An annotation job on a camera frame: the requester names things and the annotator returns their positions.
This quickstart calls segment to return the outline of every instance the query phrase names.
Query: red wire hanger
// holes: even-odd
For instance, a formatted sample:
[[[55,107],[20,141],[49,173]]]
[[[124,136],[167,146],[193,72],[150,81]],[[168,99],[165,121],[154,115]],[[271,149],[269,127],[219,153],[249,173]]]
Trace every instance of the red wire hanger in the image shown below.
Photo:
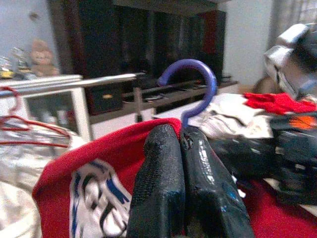
[[[14,115],[14,113],[20,107],[20,97],[19,97],[18,92],[10,87],[0,87],[0,91],[11,91],[14,95],[14,98],[15,98],[15,105],[13,108],[9,109],[9,115],[4,116],[0,119],[0,130],[4,130],[4,131],[30,131],[30,130],[32,130],[30,125],[37,125],[37,126],[41,126],[41,127],[50,129],[52,131],[55,131],[56,133],[63,135],[67,138],[70,138],[69,134],[64,130],[58,129],[58,128],[51,126],[51,125],[48,125],[46,123],[42,123],[39,121],[26,120],[22,117]],[[25,125],[25,127],[5,127],[4,126],[5,122],[10,120],[10,119],[20,120]],[[68,145],[55,144],[55,143],[45,143],[45,142],[39,142],[39,141],[0,141],[0,145],[21,145],[21,144],[54,146],[54,147],[63,147],[63,148],[68,147]]]

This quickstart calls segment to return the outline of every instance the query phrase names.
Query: red fabric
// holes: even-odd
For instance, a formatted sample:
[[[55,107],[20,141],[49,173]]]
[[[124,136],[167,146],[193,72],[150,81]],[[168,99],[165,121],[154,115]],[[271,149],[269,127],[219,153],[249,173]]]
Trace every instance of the red fabric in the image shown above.
[[[244,199],[256,238],[317,238],[317,217],[299,206],[277,203],[273,189],[264,181]]]
[[[116,170],[122,185],[132,194],[134,179],[143,161],[143,145],[149,132],[159,124],[173,126],[177,136],[181,123],[177,119],[142,122],[68,152],[49,163],[35,188],[44,238],[69,237],[71,173],[98,158]],[[275,202],[272,189],[264,182],[254,183],[245,199],[251,225],[257,238],[317,238],[317,220],[299,207]]]
[[[287,93],[280,94],[243,94],[248,101],[245,105],[251,108],[262,108],[269,113],[283,115],[286,112],[309,113],[316,110],[314,103],[294,101]]]
[[[106,135],[49,163],[32,193],[41,215],[43,237],[69,237],[71,173],[96,158],[111,164],[132,194],[136,173],[144,161],[143,144],[149,132],[160,124],[170,124],[179,136],[179,120],[151,120]]]

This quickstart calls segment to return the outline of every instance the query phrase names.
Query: stuffed toy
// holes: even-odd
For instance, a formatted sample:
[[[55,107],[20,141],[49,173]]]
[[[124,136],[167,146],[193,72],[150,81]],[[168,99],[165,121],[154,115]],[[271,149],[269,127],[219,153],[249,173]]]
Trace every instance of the stuffed toy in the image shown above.
[[[33,66],[31,70],[38,77],[59,75],[59,70],[52,64],[53,53],[47,43],[40,39],[35,39],[30,53]]]

